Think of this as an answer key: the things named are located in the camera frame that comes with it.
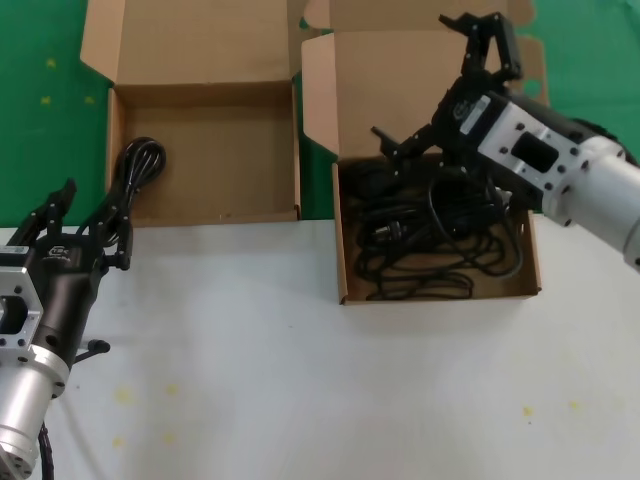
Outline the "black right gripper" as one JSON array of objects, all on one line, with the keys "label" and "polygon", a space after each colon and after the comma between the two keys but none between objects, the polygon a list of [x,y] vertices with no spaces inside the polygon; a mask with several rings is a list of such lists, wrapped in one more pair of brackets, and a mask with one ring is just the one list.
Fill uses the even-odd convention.
[{"label": "black right gripper", "polygon": [[[439,22],[464,35],[467,44],[461,76],[438,104],[432,125],[421,127],[403,142],[397,142],[376,126],[372,133],[380,140],[381,154],[394,164],[419,158],[436,145],[456,157],[456,162],[492,168],[495,160],[481,153],[480,145],[505,109],[502,83],[523,78],[514,27],[498,12],[481,17],[471,13],[457,18],[440,15]],[[492,40],[500,60],[500,68],[495,72],[486,69]]]}]

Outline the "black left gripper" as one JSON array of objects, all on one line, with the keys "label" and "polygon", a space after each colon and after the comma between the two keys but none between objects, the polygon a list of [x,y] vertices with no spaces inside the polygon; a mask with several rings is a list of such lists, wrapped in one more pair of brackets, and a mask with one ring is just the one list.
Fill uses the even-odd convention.
[{"label": "black left gripper", "polygon": [[[124,203],[103,202],[77,229],[62,229],[77,188],[68,178],[60,190],[27,215],[13,245],[30,245],[29,272],[43,307],[33,337],[67,364],[75,362],[104,271],[130,269],[133,227]],[[38,239],[41,232],[48,234]]]}]

